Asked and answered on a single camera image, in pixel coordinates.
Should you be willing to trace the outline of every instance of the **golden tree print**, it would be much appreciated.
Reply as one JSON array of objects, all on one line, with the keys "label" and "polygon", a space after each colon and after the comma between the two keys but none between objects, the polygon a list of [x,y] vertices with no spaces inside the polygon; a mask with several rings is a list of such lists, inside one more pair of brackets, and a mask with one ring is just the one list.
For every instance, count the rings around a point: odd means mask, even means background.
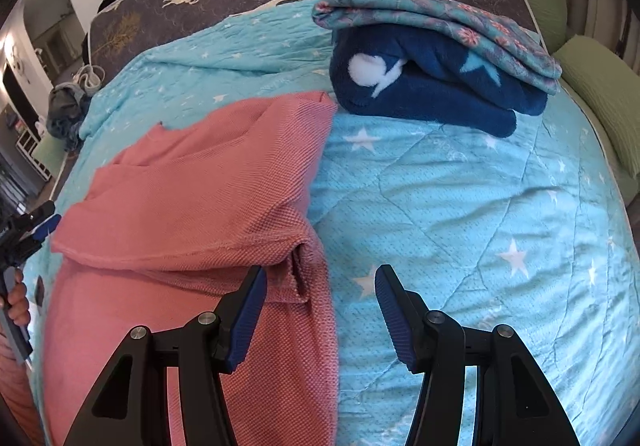
[{"label": "golden tree print", "polygon": [[122,17],[120,23],[112,22],[104,30],[106,42],[100,45],[93,54],[106,50],[113,54],[120,54],[131,41],[136,37],[140,29],[140,15],[136,12]]}]

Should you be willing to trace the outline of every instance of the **green fabric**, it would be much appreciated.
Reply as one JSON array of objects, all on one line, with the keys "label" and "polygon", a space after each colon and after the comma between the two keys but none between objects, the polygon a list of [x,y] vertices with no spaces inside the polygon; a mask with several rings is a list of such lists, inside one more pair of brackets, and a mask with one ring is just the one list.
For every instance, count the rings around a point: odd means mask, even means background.
[{"label": "green fabric", "polygon": [[564,80],[591,107],[622,166],[640,174],[640,76],[592,38],[574,36],[554,54]]},{"label": "green fabric", "polygon": [[56,177],[65,161],[65,154],[65,142],[46,133],[31,156],[41,162],[49,170],[49,173]]},{"label": "green fabric", "polygon": [[538,22],[540,34],[549,54],[553,54],[566,40],[566,0],[527,0]]},{"label": "green fabric", "polygon": [[631,201],[635,198],[635,196],[640,191],[640,182],[638,179],[631,177],[628,172],[622,167],[620,164],[620,160],[618,159],[618,154],[616,150],[614,150],[611,140],[607,135],[607,131],[602,126],[602,123],[598,119],[598,117],[593,113],[593,110],[584,102],[578,93],[573,90],[569,84],[560,78],[560,85],[567,93],[572,97],[574,102],[580,106],[580,109],[584,112],[584,115],[589,119],[591,126],[593,127],[596,135],[598,136],[598,140],[600,141],[600,146],[602,147],[602,151],[604,152],[605,157],[607,158],[607,162],[609,163],[609,167],[613,172],[613,177],[618,184],[618,189],[620,190],[620,194],[622,195],[623,201],[625,201],[625,206],[629,206]]}]

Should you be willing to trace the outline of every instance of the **metal screw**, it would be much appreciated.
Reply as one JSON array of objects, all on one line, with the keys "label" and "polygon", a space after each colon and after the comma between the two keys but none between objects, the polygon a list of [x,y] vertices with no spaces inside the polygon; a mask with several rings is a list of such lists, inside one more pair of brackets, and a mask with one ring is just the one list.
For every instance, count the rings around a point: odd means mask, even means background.
[{"label": "metal screw", "polygon": [[429,311],[427,312],[427,320],[435,324],[444,323],[444,313],[441,311]]},{"label": "metal screw", "polygon": [[146,329],[144,327],[136,327],[129,334],[133,339],[139,340],[140,338],[144,338],[146,336]]},{"label": "metal screw", "polygon": [[498,334],[503,338],[511,338],[511,336],[513,336],[513,329],[508,325],[498,325]]},{"label": "metal screw", "polygon": [[216,315],[213,312],[203,312],[200,316],[198,316],[198,323],[201,325],[209,325],[212,324],[216,320]]}]

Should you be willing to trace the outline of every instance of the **navy blue blanket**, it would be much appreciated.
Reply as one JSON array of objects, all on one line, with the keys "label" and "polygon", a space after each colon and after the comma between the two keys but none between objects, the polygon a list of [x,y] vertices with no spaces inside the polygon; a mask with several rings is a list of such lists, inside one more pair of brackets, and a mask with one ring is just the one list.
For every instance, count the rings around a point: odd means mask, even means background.
[{"label": "navy blue blanket", "polygon": [[366,25],[336,30],[334,40],[331,81],[338,102],[354,114],[507,137],[516,129],[514,110],[537,116],[546,106],[546,92],[434,30]]}]

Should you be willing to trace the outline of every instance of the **light blue quilt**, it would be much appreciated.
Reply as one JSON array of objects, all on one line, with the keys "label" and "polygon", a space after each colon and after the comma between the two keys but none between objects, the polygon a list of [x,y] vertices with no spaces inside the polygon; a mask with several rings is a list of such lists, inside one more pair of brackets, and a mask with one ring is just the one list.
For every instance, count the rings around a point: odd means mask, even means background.
[{"label": "light blue quilt", "polygon": [[[331,90],[331,33],[311,5],[229,19],[133,60],[94,97],[59,211],[158,121],[182,128],[243,98]],[[311,198],[340,346],[337,446],[403,445],[417,400],[421,376],[398,362],[374,295],[383,263],[463,325],[515,327],[582,446],[617,434],[640,396],[640,265],[600,145],[564,91],[542,116],[518,115],[505,140],[339,112]],[[30,287],[42,275],[50,292],[60,261],[48,247],[34,256]],[[467,382],[460,444],[473,427],[472,371]]]}]

